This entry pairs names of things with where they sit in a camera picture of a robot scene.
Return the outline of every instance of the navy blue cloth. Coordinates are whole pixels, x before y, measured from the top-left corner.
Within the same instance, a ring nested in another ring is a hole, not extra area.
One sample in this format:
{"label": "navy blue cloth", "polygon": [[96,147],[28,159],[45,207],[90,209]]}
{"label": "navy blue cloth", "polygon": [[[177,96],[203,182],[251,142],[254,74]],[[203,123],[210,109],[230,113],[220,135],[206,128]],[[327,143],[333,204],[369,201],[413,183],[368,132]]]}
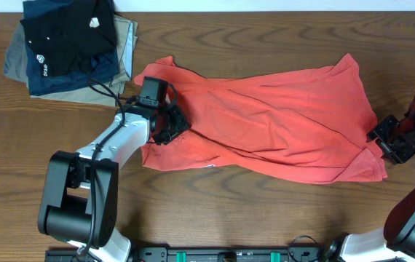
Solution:
{"label": "navy blue cloth", "polygon": [[[46,12],[64,7],[73,0],[36,0],[23,2],[23,17],[31,18],[43,15]],[[46,95],[55,92],[65,92],[87,87],[89,79],[96,79],[106,83],[119,73],[118,57],[116,49],[92,58],[91,73],[71,72],[63,76],[42,77],[41,64],[36,59],[34,52],[28,47],[26,55],[28,65],[26,75],[28,76],[28,88],[30,95]]]}

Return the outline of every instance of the wood grain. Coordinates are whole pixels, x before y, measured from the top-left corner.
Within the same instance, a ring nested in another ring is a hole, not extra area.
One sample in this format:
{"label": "wood grain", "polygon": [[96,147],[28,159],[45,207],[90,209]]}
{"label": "wood grain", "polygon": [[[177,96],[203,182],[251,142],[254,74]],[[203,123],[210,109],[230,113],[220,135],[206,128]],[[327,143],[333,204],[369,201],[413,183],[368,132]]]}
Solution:
{"label": "wood grain", "polygon": [[[402,116],[415,90],[415,12],[123,13],[137,20],[133,74],[157,58],[206,77],[240,78],[360,65],[379,119]],[[64,244],[36,227],[44,176],[57,150],[75,151],[111,122],[114,108],[30,99],[3,77],[4,51],[21,14],[0,14],[0,261],[42,261]],[[138,91],[127,84],[125,94]],[[415,187],[415,157],[387,164],[379,183],[304,185],[230,166],[183,172],[141,167],[137,152],[119,177],[117,227],[139,242],[183,246],[280,246],[308,234],[382,227]]]}

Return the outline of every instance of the red fabric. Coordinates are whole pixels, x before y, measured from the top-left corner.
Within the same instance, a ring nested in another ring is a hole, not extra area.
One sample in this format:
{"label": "red fabric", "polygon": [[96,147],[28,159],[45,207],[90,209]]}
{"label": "red fabric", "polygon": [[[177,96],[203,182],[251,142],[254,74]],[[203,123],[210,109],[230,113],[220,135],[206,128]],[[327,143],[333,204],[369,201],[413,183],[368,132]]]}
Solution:
{"label": "red fabric", "polygon": [[145,76],[172,83],[192,123],[167,146],[145,145],[145,167],[238,164],[302,183],[387,177],[382,151],[366,143],[377,119],[350,55],[335,66],[247,79],[206,79],[166,57],[135,83],[142,85]]}

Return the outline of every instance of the white wall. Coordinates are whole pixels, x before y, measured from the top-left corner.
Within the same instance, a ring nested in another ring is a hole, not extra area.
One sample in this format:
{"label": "white wall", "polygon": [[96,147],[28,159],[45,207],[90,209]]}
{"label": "white wall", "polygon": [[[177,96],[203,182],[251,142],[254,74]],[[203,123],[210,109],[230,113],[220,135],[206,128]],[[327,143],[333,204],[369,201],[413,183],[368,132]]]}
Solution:
{"label": "white wall", "polygon": [[[22,12],[23,0],[0,0]],[[415,0],[114,0],[121,12],[415,11]]]}

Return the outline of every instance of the pile of folded clothes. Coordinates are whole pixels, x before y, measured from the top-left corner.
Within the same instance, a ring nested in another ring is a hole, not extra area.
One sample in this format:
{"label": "pile of folded clothes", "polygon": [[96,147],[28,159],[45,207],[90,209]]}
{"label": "pile of folded clothes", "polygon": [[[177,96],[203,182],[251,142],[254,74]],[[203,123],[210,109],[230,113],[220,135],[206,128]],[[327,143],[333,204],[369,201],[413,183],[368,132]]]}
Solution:
{"label": "pile of folded clothes", "polygon": [[26,83],[32,98],[115,106],[112,97],[87,88],[88,81],[124,92],[137,27],[114,14],[112,0],[25,1],[4,75]]}

